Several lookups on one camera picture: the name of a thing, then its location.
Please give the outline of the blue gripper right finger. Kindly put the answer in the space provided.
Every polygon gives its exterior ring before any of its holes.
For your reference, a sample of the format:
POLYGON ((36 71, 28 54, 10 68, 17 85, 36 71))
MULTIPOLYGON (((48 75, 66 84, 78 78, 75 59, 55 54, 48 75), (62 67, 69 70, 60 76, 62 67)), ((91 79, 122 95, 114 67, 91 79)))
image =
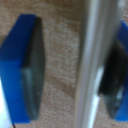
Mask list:
POLYGON ((128 122, 128 26, 121 22, 98 91, 111 119, 128 122))

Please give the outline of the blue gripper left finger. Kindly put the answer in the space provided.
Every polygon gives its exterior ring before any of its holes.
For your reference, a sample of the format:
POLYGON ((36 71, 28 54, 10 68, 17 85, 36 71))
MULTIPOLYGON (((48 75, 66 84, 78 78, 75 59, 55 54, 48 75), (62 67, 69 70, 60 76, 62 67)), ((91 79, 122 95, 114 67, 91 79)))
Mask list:
POLYGON ((0 77, 13 123, 39 118, 45 64, 42 19, 21 14, 0 47, 0 77))

